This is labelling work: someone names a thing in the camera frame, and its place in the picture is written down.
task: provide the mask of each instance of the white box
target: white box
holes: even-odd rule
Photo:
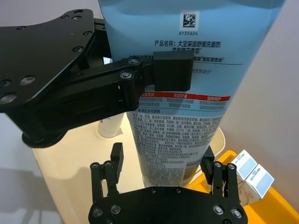
[[[246,178],[250,175],[253,169],[257,166],[257,162],[252,158],[252,156],[243,150],[240,154],[235,157],[231,162],[237,166],[237,181],[238,189],[243,185]]]
[[[274,178],[258,164],[239,189],[241,206],[262,199],[273,184]]]

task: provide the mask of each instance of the red label strip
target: red label strip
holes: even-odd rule
[[[207,95],[197,95],[190,93],[176,93],[176,92],[145,92],[142,97],[164,97],[164,98],[182,98],[182,99],[198,99],[207,101],[229,101],[230,96],[216,97]]]

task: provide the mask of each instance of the qr code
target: qr code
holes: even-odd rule
[[[184,14],[183,27],[195,27],[196,25],[196,14]]]
[[[180,30],[197,31],[199,25],[199,11],[181,12]]]

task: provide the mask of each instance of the light blue tube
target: light blue tube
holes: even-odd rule
[[[162,50],[195,53],[188,92],[149,87],[137,111],[128,113],[146,186],[184,185],[192,178],[283,3],[100,1],[113,60]]]

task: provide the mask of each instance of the barcode number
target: barcode number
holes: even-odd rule
[[[180,31],[178,34],[179,35],[197,35],[198,32],[197,31]]]

